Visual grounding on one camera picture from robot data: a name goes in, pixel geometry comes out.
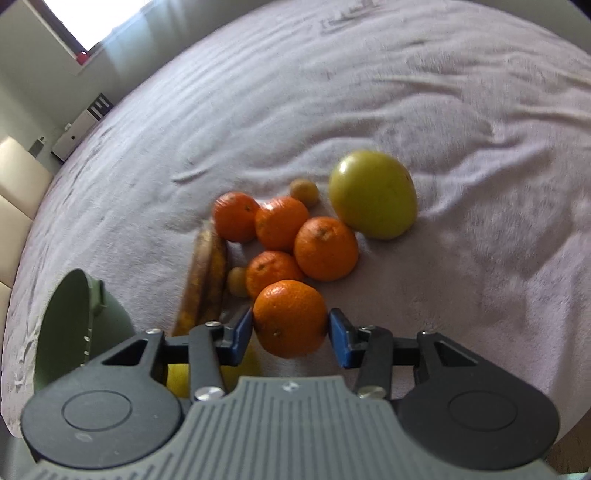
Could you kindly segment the lilac bed blanket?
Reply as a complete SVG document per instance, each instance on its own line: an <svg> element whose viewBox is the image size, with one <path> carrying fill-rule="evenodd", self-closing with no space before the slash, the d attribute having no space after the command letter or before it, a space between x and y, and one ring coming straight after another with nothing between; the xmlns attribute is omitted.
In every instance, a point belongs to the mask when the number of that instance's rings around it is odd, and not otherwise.
<svg viewBox="0 0 591 480"><path fill-rule="evenodd" d="M590 57L459 1L283 1L185 50L130 93L55 176L4 335L2 416L18 434L51 294L80 268L139 330L174 324L215 198L325 184L356 150L397 157L413 229L362 240L329 305L400 336L438 330L590 407Z"/></svg>

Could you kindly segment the yellow lemon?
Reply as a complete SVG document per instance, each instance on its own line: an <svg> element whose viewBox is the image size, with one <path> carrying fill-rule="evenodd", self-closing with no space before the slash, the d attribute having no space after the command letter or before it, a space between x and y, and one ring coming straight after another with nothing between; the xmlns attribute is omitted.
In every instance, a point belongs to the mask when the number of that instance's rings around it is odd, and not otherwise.
<svg viewBox="0 0 591 480"><path fill-rule="evenodd" d="M245 348L242 361L236 365L220 365L219 371L224 382L226 392L235 390L238 380L242 376L260 376L262 367L256 351L250 344L252 333L247 332L245 342L242 346ZM169 337L165 340L164 359L168 362L168 373L166 387L178 398L191 398L190 390L190 365L188 360L189 335Z"/></svg>

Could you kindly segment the beige padded headboard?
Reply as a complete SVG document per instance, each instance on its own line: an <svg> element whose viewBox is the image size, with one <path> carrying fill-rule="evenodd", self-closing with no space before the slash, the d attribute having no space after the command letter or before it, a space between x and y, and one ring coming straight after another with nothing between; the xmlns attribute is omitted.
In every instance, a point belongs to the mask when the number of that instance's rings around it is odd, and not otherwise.
<svg viewBox="0 0 591 480"><path fill-rule="evenodd" d="M53 175L18 141L0 146L1 337L20 258L38 208Z"/></svg>

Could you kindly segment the small brown kiwi fruit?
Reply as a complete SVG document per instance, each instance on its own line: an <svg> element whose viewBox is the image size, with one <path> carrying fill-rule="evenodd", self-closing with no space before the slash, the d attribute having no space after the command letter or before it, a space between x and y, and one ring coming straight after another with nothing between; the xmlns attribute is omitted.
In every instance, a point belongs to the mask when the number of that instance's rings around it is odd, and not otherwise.
<svg viewBox="0 0 591 480"><path fill-rule="evenodd" d="M300 178L290 183L290 197L300 201L307 208L313 208L320 200L320 191L315 182Z"/></svg>

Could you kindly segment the small yellow-brown fruit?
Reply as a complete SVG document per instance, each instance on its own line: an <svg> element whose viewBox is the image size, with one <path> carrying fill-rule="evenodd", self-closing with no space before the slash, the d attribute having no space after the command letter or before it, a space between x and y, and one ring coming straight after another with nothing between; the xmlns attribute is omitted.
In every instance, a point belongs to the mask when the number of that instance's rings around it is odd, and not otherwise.
<svg viewBox="0 0 591 480"><path fill-rule="evenodd" d="M238 298L249 297L249 290L246 287L245 267L233 267L229 270L226 285L228 285L228 291L232 296Z"/></svg>

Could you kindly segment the green plastic bowl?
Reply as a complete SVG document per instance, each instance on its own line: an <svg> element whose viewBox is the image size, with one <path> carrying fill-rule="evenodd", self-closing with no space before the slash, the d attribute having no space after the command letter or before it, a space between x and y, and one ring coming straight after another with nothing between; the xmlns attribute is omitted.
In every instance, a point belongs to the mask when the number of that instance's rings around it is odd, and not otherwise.
<svg viewBox="0 0 591 480"><path fill-rule="evenodd" d="M133 337L131 318L105 283L70 271L52 294L38 335L34 390L39 391Z"/></svg>

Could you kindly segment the large green-yellow apple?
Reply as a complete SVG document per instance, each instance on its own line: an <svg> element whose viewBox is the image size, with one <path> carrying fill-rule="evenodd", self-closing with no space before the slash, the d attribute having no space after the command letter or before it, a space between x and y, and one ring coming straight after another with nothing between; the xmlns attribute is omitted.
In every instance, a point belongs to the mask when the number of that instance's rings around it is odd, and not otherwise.
<svg viewBox="0 0 591 480"><path fill-rule="evenodd" d="M359 150L339 160L329 177L329 202L339 220L370 239L393 240L418 217L418 197L396 158Z"/></svg>

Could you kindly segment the window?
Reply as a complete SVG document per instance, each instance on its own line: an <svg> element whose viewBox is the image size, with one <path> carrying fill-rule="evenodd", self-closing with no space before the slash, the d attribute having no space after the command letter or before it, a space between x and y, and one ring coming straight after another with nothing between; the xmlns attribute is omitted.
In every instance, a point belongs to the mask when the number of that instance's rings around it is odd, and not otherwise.
<svg viewBox="0 0 591 480"><path fill-rule="evenodd" d="M48 0L50 11L89 50L130 20L149 0Z"/></svg>

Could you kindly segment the orange tangerine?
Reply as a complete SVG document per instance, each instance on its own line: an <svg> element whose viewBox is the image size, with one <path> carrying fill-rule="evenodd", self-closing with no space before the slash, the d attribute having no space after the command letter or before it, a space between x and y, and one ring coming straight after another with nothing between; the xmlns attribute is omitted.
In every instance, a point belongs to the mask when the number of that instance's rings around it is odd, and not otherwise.
<svg viewBox="0 0 591 480"><path fill-rule="evenodd" d="M328 334L328 309L318 290L296 280L267 286L254 300L253 328L270 354L304 357L322 346Z"/></svg>
<svg viewBox="0 0 591 480"><path fill-rule="evenodd" d="M249 243L256 238L256 213L259 203L243 192L233 191L219 196L212 207L216 233L233 243Z"/></svg>
<svg viewBox="0 0 591 480"><path fill-rule="evenodd" d="M267 286L283 280L304 280L296 259L286 252L263 251L246 267L245 286L252 300Z"/></svg>
<svg viewBox="0 0 591 480"><path fill-rule="evenodd" d="M256 212L257 240L267 250L290 251L309 217L308 208L300 200L290 196L273 198Z"/></svg>
<svg viewBox="0 0 591 480"><path fill-rule="evenodd" d="M360 250L356 235L341 220L311 218L301 226L294 241L294 257L311 279L332 282L356 268Z"/></svg>

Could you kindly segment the wall socket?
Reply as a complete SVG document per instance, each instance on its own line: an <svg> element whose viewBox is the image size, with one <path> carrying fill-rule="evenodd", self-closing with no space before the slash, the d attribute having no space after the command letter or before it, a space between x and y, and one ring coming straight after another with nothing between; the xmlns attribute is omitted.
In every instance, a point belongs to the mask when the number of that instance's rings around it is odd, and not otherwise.
<svg viewBox="0 0 591 480"><path fill-rule="evenodd" d="M37 157L45 147L45 141L46 138L44 136L39 136L29 147L28 153L33 157Z"/></svg>

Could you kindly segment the white bedside cabinet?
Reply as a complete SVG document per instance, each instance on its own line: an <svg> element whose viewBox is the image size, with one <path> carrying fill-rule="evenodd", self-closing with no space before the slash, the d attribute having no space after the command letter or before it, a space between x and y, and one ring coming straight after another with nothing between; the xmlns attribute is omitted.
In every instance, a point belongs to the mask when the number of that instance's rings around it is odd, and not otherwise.
<svg viewBox="0 0 591 480"><path fill-rule="evenodd" d="M83 110L64 131L51 149L51 153L65 162L89 132L113 109L113 103L102 93Z"/></svg>

